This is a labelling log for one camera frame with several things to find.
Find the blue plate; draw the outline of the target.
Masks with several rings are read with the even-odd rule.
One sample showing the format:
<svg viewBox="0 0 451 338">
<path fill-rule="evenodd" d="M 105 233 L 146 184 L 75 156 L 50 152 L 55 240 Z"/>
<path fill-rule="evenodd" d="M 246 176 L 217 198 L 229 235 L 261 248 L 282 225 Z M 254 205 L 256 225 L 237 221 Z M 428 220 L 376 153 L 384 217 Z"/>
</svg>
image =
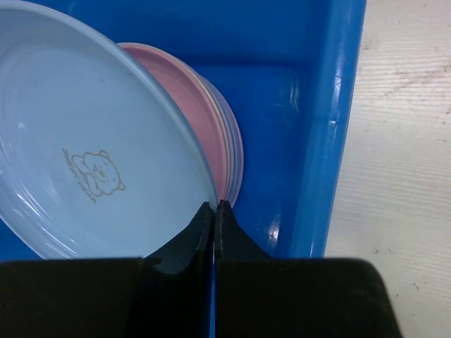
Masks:
<svg viewBox="0 0 451 338">
<path fill-rule="evenodd" d="M 59 11 L 1 2 L 1 219 L 47 259 L 146 256 L 203 203 L 208 163 L 166 90 Z"/>
<path fill-rule="evenodd" d="M 216 95 L 216 98 L 221 103 L 221 108 L 225 113 L 225 117 L 228 121 L 229 127 L 232 130 L 232 142 L 233 142 L 233 155 L 234 155 L 234 173 L 233 173 L 233 184 L 231 188 L 231 196 L 229 198 L 230 205 L 233 207 L 237 201 L 240 193 L 240 188 L 242 185 L 243 173 L 244 173 L 244 149 L 242 143 L 242 135 L 240 132 L 239 125 L 235 118 L 232 108 L 226 101 L 222 93 L 220 93 L 217 88 L 210 82 L 207 82 L 209 89 Z"/>
</svg>

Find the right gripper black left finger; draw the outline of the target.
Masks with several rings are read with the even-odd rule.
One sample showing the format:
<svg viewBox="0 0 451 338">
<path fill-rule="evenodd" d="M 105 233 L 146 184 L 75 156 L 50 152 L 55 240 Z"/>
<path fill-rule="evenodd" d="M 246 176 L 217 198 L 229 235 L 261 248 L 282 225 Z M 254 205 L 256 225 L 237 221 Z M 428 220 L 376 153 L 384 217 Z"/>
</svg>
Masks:
<svg viewBox="0 0 451 338">
<path fill-rule="evenodd" d="M 130 309 L 131 337 L 208 337 L 214 212 L 203 203 L 188 226 L 143 260 Z"/>
</svg>

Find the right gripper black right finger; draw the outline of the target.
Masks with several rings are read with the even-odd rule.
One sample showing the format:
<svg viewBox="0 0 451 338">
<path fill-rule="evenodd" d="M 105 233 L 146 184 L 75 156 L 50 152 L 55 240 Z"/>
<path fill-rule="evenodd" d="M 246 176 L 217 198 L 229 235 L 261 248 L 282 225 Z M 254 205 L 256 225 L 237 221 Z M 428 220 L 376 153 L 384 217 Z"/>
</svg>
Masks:
<svg viewBox="0 0 451 338">
<path fill-rule="evenodd" d="M 378 271 L 355 258 L 269 256 L 227 201 L 215 231 L 217 337 L 400 337 Z"/>
</svg>

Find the cream plate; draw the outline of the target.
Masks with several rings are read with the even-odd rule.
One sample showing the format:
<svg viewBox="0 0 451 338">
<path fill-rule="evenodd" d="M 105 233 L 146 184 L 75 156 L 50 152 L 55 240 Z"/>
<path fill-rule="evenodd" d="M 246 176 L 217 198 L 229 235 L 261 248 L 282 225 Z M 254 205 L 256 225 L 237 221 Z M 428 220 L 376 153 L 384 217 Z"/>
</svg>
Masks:
<svg viewBox="0 0 451 338">
<path fill-rule="evenodd" d="M 232 136 L 232 128 L 229 123 L 229 113 L 230 106 L 226 101 L 225 97 L 219 90 L 205 77 L 192 70 L 197 76 L 198 82 L 202 83 L 204 90 L 209 93 L 211 100 L 214 104 L 214 112 L 216 114 L 217 120 L 219 122 L 221 138 L 225 144 L 225 154 L 226 154 L 226 164 L 227 164 L 227 174 L 225 181 L 225 192 L 223 199 L 230 202 L 233 206 L 236 202 L 235 198 L 235 149 Z"/>
</svg>

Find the pink plate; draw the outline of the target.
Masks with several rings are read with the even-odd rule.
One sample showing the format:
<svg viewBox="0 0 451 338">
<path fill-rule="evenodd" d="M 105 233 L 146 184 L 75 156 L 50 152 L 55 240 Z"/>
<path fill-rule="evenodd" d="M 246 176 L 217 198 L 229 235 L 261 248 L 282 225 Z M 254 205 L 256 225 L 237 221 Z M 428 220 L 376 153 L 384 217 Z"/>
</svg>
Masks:
<svg viewBox="0 0 451 338">
<path fill-rule="evenodd" d="M 209 93 L 192 69 L 180 59 L 154 46 L 122 42 L 121 48 L 139 61 L 170 94 L 194 130 L 223 199 L 226 185 L 226 150 Z"/>
</svg>

